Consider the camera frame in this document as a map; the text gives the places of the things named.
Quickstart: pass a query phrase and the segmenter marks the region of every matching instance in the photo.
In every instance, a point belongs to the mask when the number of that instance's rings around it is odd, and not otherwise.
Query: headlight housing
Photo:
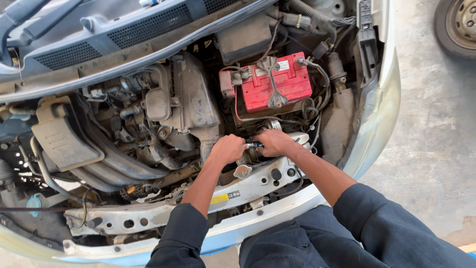
[[[342,169],[352,178],[358,180],[385,148],[397,122],[400,95],[400,69],[395,51],[387,80],[366,96],[357,138]]]

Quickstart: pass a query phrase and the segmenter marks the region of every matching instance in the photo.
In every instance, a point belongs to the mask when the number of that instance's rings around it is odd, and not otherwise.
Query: yellow sticker
[[[228,194],[222,194],[222,195],[219,195],[219,196],[214,196],[214,197],[211,198],[210,205],[219,203],[221,201],[227,201],[227,200],[229,200]]]

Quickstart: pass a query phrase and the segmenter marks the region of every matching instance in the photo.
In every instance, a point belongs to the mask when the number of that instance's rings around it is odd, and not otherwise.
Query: hand
[[[212,159],[211,161],[214,163],[218,162],[225,166],[237,161],[243,156],[243,152],[248,149],[248,146],[244,143],[246,143],[245,139],[233,134],[221,137],[211,149],[207,163]]]
[[[286,155],[286,152],[295,144],[293,139],[278,129],[267,129],[253,137],[252,141],[260,141],[264,147],[258,147],[258,152],[265,157]]]

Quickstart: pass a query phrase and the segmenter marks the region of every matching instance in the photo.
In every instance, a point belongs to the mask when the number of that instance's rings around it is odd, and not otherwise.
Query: tire
[[[458,45],[450,34],[448,34],[447,16],[449,16],[450,9],[458,2],[461,2],[461,0],[440,0],[438,3],[434,21],[436,39],[440,46],[450,55],[462,60],[476,61],[476,42],[474,42],[475,49],[465,48]]]

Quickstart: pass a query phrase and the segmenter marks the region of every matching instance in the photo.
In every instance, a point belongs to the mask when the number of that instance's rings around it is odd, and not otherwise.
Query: wheel
[[[476,61],[476,0],[441,0],[435,12],[435,32],[449,54]]]

